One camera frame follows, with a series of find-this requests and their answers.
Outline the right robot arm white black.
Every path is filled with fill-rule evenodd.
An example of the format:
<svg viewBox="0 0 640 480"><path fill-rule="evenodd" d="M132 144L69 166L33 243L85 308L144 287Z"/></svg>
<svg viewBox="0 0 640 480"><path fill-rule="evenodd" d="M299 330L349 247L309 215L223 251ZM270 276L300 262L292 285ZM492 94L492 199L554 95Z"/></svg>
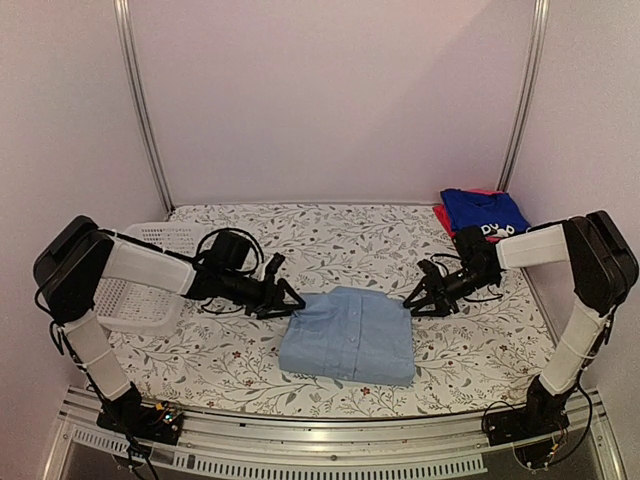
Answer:
<svg viewBox="0 0 640 480"><path fill-rule="evenodd" d="M453 237L460 269L444 275L431 260L418 266L422 278L404 300L414 317L446 317L463 297L500 284L508 270L566 262L574 304L548 364L531 382L517 427L537 436L552 424L578 387L584 369L606 344L615 312L639 278L639 264L612 217L604 210L536 226L496 243L478 226Z"/></svg>

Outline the light blue shirt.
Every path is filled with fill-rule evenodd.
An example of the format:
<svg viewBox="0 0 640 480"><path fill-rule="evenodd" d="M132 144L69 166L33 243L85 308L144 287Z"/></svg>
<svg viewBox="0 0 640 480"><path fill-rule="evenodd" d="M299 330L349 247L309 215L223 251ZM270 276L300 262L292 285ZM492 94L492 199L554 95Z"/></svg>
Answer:
<svg viewBox="0 0 640 480"><path fill-rule="evenodd" d="M336 287L303 296L279 347L290 373L408 387L415 376L412 318L381 292Z"/></svg>

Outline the blue printed t-shirt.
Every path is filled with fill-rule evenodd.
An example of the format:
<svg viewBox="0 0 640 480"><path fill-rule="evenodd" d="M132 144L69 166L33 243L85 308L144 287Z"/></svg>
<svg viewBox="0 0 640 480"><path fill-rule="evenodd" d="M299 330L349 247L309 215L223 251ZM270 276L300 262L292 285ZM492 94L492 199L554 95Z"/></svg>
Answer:
<svg viewBox="0 0 640 480"><path fill-rule="evenodd" d="M438 215L453 236L478 227L485 237L498 241L531 227L508 193L450 188L441 191L440 198Z"/></svg>

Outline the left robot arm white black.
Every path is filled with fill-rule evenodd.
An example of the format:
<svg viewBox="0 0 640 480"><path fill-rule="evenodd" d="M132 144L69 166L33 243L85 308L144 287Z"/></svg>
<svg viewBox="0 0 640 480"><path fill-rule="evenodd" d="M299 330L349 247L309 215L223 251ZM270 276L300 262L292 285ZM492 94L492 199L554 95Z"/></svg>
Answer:
<svg viewBox="0 0 640 480"><path fill-rule="evenodd" d="M239 228L200 225L144 238L75 217L37 257L34 301L52 321L51 335L85 373L111 419L128 434L148 426L148 412L106 336L107 331L166 335L185 301L222 299L258 319L286 317L305 306L279 277L280 253L265 256Z"/></svg>

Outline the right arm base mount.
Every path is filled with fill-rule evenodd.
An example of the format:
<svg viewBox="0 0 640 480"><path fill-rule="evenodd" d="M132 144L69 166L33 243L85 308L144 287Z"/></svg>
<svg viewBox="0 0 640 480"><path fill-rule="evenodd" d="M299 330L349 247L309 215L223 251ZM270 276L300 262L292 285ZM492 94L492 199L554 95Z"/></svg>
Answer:
<svg viewBox="0 0 640 480"><path fill-rule="evenodd" d="M481 429L491 446L519 442L560 432L569 427L566 402L542 405L531 402L521 408L486 410Z"/></svg>

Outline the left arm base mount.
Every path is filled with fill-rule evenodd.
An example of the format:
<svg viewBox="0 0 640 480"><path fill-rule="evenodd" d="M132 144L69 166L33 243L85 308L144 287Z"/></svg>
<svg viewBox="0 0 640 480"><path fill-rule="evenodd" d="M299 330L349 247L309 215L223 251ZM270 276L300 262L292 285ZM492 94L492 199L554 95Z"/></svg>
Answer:
<svg viewBox="0 0 640 480"><path fill-rule="evenodd" d="M99 413L98 427L136 439L175 446L184 423L184 412L168 402L144 405L136 400L109 402Z"/></svg>

